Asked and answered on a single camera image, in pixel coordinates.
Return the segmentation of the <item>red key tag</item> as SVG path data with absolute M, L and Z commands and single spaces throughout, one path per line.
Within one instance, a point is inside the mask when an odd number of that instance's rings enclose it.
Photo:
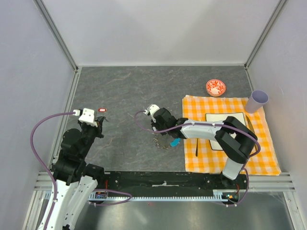
M 107 111 L 106 108 L 99 108 L 99 109 L 98 109 L 98 112 L 101 112 L 101 113 L 104 113 L 104 112 L 106 112 L 106 111 Z

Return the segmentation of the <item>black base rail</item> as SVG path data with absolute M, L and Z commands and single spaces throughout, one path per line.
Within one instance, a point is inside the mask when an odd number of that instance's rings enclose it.
M 213 196 L 214 190 L 245 190 L 248 181 L 245 174 L 240 174 L 235 180 L 230 180 L 222 174 L 195 172 L 88 170 L 83 173 L 83 176 L 90 176 L 97 180 L 97 190 L 111 190 L 109 197 L 130 194 L 133 198 Z

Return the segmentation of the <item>lilac plastic cup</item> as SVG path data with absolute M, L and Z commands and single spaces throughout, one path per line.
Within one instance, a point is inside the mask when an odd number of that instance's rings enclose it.
M 253 114 L 263 107 L 268 100 L 269 97 L 266 92 L 261 90 L 253 91 L 245 105 L 245 111 L 249 114 Z

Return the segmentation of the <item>red patterned bowl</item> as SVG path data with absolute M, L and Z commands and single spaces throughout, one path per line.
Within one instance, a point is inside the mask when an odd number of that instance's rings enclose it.
M 206 91 L 210 96 L 219 97 L 226 92 L 226 85 L 221 80 L 212 79 L 206 83 Z

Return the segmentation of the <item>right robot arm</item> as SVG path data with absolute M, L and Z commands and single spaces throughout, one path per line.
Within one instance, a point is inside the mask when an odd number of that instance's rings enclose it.
M 233 116 L 217 122 L 176 119 L 167 109 L 159 108 L 155 104 L 144 113 L 151 117 L 153 131 L 161 135 L 216 141 L 227 155 L 219 180 L 221 186 L 227 189 L 237 183 L 237 176 L 247 163 L 254 146 L 259 144 L 257 136 Z

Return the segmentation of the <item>orange checkered cloth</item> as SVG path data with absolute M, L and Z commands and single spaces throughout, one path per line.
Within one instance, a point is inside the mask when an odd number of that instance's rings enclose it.
M 252 175 L 279 175 L 280 166 L 263 108 L 245 110 L 247 98 L 186 95 L 182 128 L 187 172 L 223 173 L 235 179 L 246 168 Z

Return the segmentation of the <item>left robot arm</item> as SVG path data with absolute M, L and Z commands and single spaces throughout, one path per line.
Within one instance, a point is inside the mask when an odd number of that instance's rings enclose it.
M 104 116 L 79 118 L 80 129 L 63 134 L 59 157 L 51 170 L 52 197 L 49 199 L 40 230 L 73 230 L 81 210 L 95 188 L 105 184 L 104 169 L 88 165 L 85 158 L 96 138 L 103 138 Z

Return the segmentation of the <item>gold fork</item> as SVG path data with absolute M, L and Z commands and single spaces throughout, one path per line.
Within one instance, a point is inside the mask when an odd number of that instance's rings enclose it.
M 195 151 L 195 156 L 198 157 L 198 153 L 199 153 L 199 138 L 196 139 L 196 151 Z

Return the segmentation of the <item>gold knife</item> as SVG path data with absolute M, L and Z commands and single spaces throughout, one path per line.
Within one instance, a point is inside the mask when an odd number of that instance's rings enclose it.
M 246 115 L 246 120 L 247 120 L 247 124 L 248 124 L 248 127 L 249 127 L 250 131 L 255 134 L 255 130 L 253 128 L 252 122 L 251 122 L 250 118 L 247 115 Z

